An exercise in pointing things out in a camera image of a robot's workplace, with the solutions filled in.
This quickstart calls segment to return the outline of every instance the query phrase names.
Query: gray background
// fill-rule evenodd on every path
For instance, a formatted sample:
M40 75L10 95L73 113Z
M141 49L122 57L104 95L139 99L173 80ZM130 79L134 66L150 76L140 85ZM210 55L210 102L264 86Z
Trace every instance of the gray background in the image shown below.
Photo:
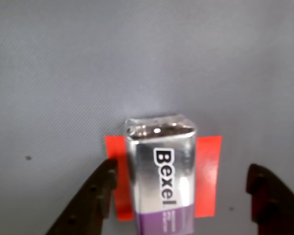
M173 113L224 138L197 234L256 235L249 164L294 191L294 0L0 0L0 235L43 235L104 135Z

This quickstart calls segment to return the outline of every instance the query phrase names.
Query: red paper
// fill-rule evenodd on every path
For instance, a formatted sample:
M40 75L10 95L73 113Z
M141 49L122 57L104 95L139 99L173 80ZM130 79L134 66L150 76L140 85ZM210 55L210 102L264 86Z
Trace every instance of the red paper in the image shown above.
M118 219L133 219L130 182L126 161L124 136L106 136L109 159L118 160L118 187L114 198ZM217 176L221 150L221 136L197 138L195 217L215 215Z

